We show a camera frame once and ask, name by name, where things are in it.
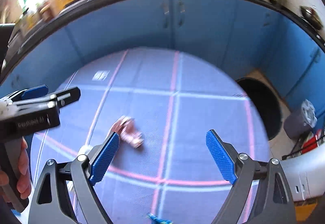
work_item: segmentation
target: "black trash can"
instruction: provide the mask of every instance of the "black trash can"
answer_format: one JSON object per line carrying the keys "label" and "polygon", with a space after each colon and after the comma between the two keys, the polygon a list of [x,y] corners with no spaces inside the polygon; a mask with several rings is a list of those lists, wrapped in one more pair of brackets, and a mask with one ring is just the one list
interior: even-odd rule
{"label": "black trash can", "polygon": [[282,125],[282,112],[277,97],[267,85],[257,79],[241,78],[237,83],[254,103],[264,123],[268,139],[272,140]]}

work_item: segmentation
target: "metal cabinet handle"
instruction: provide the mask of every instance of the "metal cabinet handle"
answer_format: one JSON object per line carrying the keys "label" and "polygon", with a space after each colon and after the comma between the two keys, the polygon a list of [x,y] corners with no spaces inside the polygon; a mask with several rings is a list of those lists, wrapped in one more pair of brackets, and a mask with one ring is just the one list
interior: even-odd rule
{"label": "metal cabinet handle", "polygon": [[178,7],[179,7],[179,22],[178,25],[181,27],[185,22],[185,5],[183,1],[178,1]]}
{"label": "metal cabinet handle", "polygon": [[165,16],[163,27],[168,28],[168,25],[169,25],[169,7],[168,7],[168,4],[166,2],[164,2],[161,5],[161,7],[162,7],[162,10],[163,10],[164,16]]}

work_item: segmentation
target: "kitchen countertop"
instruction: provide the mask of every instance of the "kitchen countertop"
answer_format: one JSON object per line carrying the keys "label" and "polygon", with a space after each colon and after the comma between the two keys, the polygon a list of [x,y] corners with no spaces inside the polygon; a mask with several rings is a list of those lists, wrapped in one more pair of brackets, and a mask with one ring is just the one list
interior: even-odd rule
{"label": "kitchen countertop", "polygon": [[[35,48],[43,39],[47,38],[53,32],[57,31],[61,27],[67,25],[69,22],[89,13],[93,10],[100,9],[101,7],[119,2],[122,0],[80,0],[77,3],[72,4],[65,10],[63,10],[56,18],[52,21],[42,25],[36,31],[34,31],[28,38],[25,38],[23,42],[20,53],[16,54],[9,62],[7,62],[6,67],[1,72],[0,83],[2,83],[5,78],[10,74],[12,69],[19,64],[19,62],[33,49]],[[294,14],[285,7],[276,7],[264,0],[247,0],[269,9],[277,11],[282,15],[288,17],[298,26],[300,26],[305,32],[319,45],[319,47],[325,52],[325,41],[317,34],[317,32],[301,17]]]}

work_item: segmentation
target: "crumpled pink object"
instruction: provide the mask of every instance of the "crumpled pink object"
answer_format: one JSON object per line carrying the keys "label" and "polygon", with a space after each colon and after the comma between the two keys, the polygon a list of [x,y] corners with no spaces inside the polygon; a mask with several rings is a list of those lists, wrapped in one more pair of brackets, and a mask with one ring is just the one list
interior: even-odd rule
{"label": "crumpled pink object", "polygon": [[135,128],[133,118],[127,116],[120,117],[109,130],[109,132],[111,131],[116,132],[121,140],[130,144],[133,148],[138,148],[143,142],[141,132]]}

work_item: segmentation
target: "blue gripper pad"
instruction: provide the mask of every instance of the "blue gripper pad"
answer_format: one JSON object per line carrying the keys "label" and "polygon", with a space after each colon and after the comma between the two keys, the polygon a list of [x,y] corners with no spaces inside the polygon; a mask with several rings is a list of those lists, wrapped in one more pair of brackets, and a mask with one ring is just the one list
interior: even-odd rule
{"label": "blue gripper pad", "polygon": [[89,182],[92,186],[103,180],[108,166],[111,164],[117,149],[119,148],[120,139],[117,133],[113,133],[105,146],[102,148],[90,169]]}
{"label": "blue gripper pad", "polygon": [[22,100],[29,100],[31,98],[37,98],[48,94],[48,87],[41,85],[39,87],[28,89],[22,94]]}
{"label": "blue gripper pad", "polygon": [[237,180],[233,160],[230,158],[212,131],[207,132],[205,142],[214,161],[217,164],[217,167],[219,168],[223,179],[229,181],[233,185]]}

